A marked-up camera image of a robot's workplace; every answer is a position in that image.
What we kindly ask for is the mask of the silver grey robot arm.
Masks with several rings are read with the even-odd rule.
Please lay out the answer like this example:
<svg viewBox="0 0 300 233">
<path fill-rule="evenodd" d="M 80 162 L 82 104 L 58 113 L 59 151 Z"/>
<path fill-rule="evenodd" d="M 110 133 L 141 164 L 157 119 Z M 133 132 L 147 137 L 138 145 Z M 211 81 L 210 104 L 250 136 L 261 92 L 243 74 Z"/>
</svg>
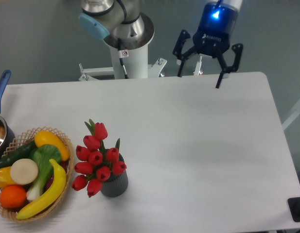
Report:
<svg viewBox="0 0 300 233">
<path fill-rule="evenodd" d="M 179 65 L 178 76 L 186 61 L 194 55 L 218 60 L 219 80 L 239 68 L 243 45 L 230 44 L 242 2 L 240 0 L 207 1 L 195 34 L 182 30 L 173 49 Z M 113 74 L 116 79 L 160 77 L 166 60 L 148 63 L 148 45 L 154 37 L 152 20 L 140 11 L 138 0 L 83 0 L 79 22 L 83 29 L 110 49 L 112 67 L 81 69 L 89 80 Z"/>
</svg>

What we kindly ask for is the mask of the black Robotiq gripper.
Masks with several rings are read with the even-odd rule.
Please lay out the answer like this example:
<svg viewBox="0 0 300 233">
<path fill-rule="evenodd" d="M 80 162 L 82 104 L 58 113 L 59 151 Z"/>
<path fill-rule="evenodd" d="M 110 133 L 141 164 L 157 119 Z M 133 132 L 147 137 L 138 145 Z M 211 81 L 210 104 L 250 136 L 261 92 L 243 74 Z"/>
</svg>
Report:
<svg viewBox="0 0 300 233">
<path fill-rule="evenodd" d="M 178 77 L 182 77 L 185 62 L 196 53 L 217 58 L 221 72 L 215 88 L 220 88 L 224 74 L 238 70 L 243 44 L 232 45 L 231 49 L 235 57 L 231 66 L 227 66 L 223 53 L 229 49 L 230 38 L 241 6 L 241 0 L 208 0 L 206 2 L 196 33 L 191 35 L 187 30 L 182 30 L 174 46 L 173 55 L 180 61 Z M 182 52 L 185 43 L 190 40 L 193 46 L 186 52 Z"/>
</svg>

